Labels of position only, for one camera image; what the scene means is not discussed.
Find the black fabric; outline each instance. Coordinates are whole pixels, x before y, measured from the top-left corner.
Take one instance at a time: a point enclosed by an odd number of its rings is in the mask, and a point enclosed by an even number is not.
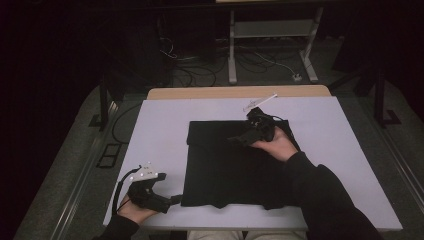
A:
[[[276,125],[286,128],[288,122],[277,121]],[[181,206],[223,208],[237,203],[268,210],[294,205],[284,163],[263,150],[227,140],[245,131],[244,121],[190,122]]]
[[[131,240],[140,227],[132,220],[120,215],[113,215],[103,234],[93,240]]]
[[[309,228],[309,240],[383,239],[330,169],[315,167],[304,152],[290,157],[285,167]]]

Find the black sleeve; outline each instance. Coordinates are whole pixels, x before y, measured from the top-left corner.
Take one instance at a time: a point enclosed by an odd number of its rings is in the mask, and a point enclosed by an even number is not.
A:
[[[130,240],[138,229],[137,223],[128,218],[114,215],[103,234],[100,237],[93,238],[93,240]]]
[[[287,161],[286,170],[309,228],[308,239],[383,239],[328,168],[315,167],[298,152]]]

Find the hand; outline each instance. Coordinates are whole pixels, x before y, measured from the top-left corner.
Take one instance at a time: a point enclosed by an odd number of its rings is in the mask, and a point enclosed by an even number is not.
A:
[[[250,146],[260,148],[283,162],[297,153],[297,149],[291,143],[289,137],[279,127],[275,127],[274,139],[271,142],[257,141]]]
[[[141,225],[147,218],[158,213],[150,209],[138,207],[131,202],[128,195],[125,195],[124,199],[122,199],[121,206],[118,210],[118,215],[130,219],[138,225]]]

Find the pants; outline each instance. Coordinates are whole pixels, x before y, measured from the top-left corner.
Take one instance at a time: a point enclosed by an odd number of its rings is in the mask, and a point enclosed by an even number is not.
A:
[[[249,231],[246,238],[241,231],[189,231],[187,240],[306,240],[305,232]]]

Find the folded cloth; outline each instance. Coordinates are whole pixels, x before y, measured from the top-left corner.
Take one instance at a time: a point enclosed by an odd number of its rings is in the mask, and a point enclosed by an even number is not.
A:
[[[291,135],[288,121],[276,125]],[[181,206],[254,204],[268,210],[295,205],[283,162],[261,149],[227,140],[245,131],[244,121],[190,122]]]

